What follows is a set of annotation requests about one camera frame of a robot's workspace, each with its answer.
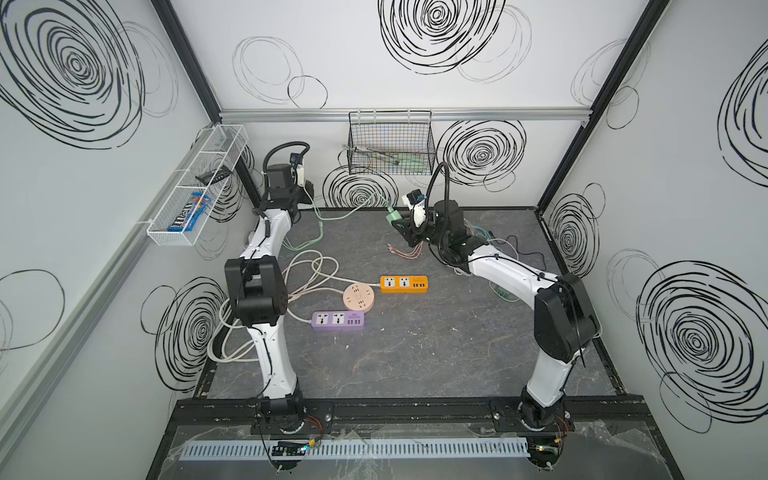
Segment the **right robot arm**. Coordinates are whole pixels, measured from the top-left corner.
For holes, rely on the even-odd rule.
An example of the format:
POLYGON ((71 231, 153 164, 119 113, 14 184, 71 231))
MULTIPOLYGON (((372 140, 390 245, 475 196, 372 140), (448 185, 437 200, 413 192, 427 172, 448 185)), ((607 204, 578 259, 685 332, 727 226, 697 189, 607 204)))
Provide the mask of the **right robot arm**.
POLYGON ((538 356, 518 411, 523 425, 533 431, 555 423, 572 367, 602 333, 582 280, 530 266, 472 234, 453 200, 430 206, 415 190, 402 201, 406 210, 391 211, 388 221, 409 246, 436 247, 436 257, 448 267, 501 287, 532 310, 538 356))

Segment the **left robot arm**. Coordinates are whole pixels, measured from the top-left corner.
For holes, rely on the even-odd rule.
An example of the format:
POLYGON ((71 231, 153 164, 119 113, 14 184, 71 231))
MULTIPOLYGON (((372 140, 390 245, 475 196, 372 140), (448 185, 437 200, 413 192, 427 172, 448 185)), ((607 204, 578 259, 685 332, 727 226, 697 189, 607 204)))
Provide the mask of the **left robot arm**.
POLYGON ((284 332, 289 294, 278 262, 283 241, 306 203, 300 166, 266 166, 265 197, 257 207, 257 224, 243 253, 225 263, 229 306, 255 348, 263 386, 257 395, 261 421, 281 418, 297 423, 303 399, 291 366, 284 332))

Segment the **orange power strip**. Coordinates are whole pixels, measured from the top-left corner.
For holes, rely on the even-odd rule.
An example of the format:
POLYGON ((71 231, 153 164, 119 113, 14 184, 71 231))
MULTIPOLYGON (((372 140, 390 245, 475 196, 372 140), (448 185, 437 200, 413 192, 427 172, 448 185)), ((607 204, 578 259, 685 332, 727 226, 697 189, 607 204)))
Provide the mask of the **orange power strip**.
POLYGON ((387 294, 424 294, 428 292, 426 276, 382 276, 380 289, 387 294))

